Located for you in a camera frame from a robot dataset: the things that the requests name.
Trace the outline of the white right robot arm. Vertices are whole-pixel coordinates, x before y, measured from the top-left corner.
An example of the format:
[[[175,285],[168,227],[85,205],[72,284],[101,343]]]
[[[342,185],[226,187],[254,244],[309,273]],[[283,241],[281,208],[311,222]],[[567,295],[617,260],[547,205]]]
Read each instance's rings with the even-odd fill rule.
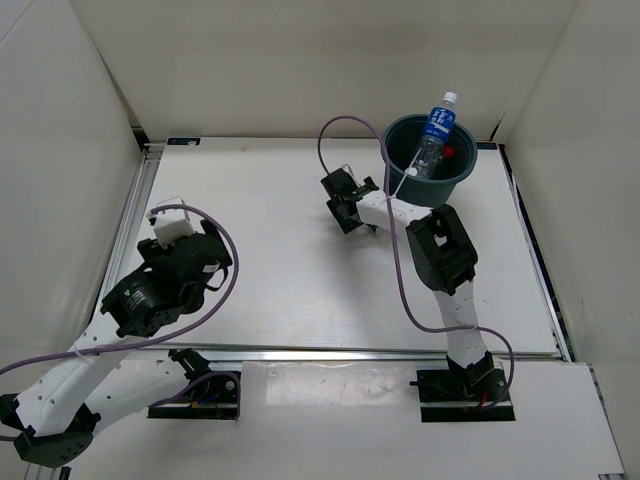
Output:
[[[493,395],[488,382],[494,362],[482,334],[473,298],[478,255],[456,211],[387,198],[371,178],[362,184],[339,168],[322,180],[327,206],[346,234],[367,225],[407,244],[419,280],[433,292],[440,310],[437,333],[447,338],[449,387],[460,399]]]

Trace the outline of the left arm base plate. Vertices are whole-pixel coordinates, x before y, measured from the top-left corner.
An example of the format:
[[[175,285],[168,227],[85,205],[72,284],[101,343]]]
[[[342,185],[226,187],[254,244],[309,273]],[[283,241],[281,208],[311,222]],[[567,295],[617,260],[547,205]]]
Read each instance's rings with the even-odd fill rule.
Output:
[[[154,420],[237,421],[240,418],[242,366],[238,362],[212,363],[212,377],[199,380],[177,399],[149,407]]]

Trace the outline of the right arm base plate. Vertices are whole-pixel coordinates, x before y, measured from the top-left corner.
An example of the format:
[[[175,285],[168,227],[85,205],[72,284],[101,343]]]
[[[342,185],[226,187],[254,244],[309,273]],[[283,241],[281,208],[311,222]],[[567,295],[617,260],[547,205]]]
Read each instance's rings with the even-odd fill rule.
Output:
[[[422,423],[513,422],[508,394],[494,407],[506,385],[502,369],[495,369],[467,391],[449,370],[417,370],[409,382],[417,389]]]

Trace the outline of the red label water bottle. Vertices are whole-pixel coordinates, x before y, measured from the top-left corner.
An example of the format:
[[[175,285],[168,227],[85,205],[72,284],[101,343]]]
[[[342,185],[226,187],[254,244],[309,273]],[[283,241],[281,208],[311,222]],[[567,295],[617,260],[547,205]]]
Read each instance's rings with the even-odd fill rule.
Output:
[[[445,145],[442,150],[442,155],[445,159],[449,159],[455,156],[455,150],[449,145]]]

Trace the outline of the teal plastic bin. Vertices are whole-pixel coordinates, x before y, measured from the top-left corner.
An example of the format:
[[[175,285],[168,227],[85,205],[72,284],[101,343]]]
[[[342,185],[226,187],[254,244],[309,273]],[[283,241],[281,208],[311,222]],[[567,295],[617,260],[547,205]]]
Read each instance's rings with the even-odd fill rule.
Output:
[[[396,190],[413,159],[426,120],[426,114],[407,115],[390,124],[384,133],[391,161],[392,191]],[[478,155],[474,137],[459,123],[454,124],[447,146],[454,154],[439,163],[435,176],[424,180],[408,175],[396,194],[399,199],[425,207],[439,207],[447,202],[455,187],[473,172]]]

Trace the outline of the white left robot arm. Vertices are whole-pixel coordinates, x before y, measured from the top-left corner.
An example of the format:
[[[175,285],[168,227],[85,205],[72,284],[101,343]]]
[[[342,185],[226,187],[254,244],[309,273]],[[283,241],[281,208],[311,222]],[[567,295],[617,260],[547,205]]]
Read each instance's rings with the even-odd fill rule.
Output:
[[[138,243],[142,264],[103,298],[101,318],[76,346],[52,355],[55,366],[31,387],[1,397],[2,424],[18,430],[11,443],[21,460],[51,469],[80,456],[113,423],[142,409],[197,410],[219,398],[239,399],[235,371],[215,371],[191,348],[172,349],[137,380],[107,387],[104,380],[133,349],[149,346],[160,329],[199,311],[208,292],[228,298],[238,277],[229,234],[204,220],[155,227]],[[221,273],[217,287],[210,281]]]

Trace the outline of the blue table sticker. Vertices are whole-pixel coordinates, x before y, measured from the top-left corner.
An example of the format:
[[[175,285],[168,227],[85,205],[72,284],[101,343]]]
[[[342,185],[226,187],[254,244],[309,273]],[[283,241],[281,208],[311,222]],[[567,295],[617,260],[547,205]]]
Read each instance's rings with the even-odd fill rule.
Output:
[[[171,137],[166,144],[168,146],[198,146],[201,142],[199,137]]]

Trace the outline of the aluminium table rail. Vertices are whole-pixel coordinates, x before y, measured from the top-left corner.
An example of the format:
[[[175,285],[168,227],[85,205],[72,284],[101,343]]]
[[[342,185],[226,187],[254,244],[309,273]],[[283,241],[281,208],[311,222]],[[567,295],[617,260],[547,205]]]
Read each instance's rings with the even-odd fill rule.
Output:
[[[174,347],[242,360],[437,358],[440,314],[408,251],[395,268],[389,235],[344,234],[329,212],[321,178],[353,168],[380,181],[372,140],[205,138],[198,146],[152,153],[134,187],[105,282],[138,266],[136,245],[151,234],[146,211],[179,196],[218,220],[239,252],[239,279],[205,323],[183,317]],[[481,145],[472,174],[450,197],[477,252],[474,299],[486,343],[521,360],[562,355],[548,294],[541,285],[501,151]]]

